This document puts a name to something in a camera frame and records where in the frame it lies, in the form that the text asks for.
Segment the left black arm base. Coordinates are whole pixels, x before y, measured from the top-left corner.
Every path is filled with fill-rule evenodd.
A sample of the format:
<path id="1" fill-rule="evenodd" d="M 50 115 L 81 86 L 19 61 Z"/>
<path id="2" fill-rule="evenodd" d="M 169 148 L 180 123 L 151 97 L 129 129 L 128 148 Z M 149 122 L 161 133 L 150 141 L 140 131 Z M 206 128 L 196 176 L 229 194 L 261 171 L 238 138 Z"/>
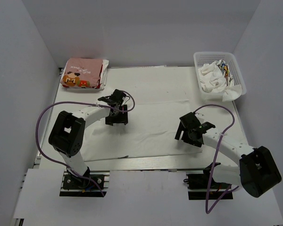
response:
<path id="1" fill-rule="evenodd" d="M 96 182 L 101 191 L 95 183 L 80 179 L 77 180 L 66 171 L 63 174 L 59 196 L 61 197 L 100 197 L 103 198 L 109 186 L 109 172 L 92 171 L 90 178 Z"/>

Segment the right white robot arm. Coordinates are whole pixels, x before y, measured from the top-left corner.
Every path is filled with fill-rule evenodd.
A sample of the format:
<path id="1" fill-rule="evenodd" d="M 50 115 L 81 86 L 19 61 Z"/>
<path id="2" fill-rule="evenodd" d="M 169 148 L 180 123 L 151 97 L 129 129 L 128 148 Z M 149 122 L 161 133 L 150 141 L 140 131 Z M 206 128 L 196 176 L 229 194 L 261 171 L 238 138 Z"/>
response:
<path id="1" fill-rule="evenodd" d="M 226 166 L 219 162 L 204 168 L 204 184 L 210 188 L 219 183 L 242 187 L 248 194 L 258 198 L 282 181 L 282 176 L 269 149 L 242 144 L 220 132 L 210 122 L 200 122 L 196 114 L 190 112 L 180 117 L 175 135 L 195 147 L 203 145 L 216 149 L 231 159 L 236 165 Z"/>

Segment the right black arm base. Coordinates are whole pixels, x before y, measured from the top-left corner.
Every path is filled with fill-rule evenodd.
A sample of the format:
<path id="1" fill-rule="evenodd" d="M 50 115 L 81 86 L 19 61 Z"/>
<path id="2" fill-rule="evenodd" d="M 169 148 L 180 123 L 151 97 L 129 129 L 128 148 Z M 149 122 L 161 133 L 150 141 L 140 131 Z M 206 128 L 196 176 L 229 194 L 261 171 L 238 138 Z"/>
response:
<path id="1" fill-rule="evenodd" d="M 183 182 L 188 187 L 188 197 L 190 201 L 199 201 L 206 199 L 208 177 L 204 174 L 187 174 Z M 226 183 L 211 182 L 208 195 L 209 200 L 217 200 L 229 185 Z"/>

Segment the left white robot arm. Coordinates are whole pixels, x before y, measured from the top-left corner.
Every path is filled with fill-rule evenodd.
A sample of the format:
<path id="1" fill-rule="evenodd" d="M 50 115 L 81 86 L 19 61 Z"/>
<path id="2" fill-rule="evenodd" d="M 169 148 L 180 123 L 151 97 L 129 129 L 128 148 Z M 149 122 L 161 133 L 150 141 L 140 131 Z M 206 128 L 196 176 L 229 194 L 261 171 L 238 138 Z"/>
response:
<path id="1" fill-rule="evenodd" d="M 74 182 L 80 188 L 90 183 L 90 170 L 80 153 L 85 129 L 101 119 L 109 126 L 126 125 L 129 112 L 126 98 L 132 97 L 125 91 L 115 89 L 111 95 L 98 99 L 104 105 L 92 104 L 77 112 L 61 111 L 58 114 L 49 136 L 49 144 L 62 156 L 68 173 L 75 176 Z"/>

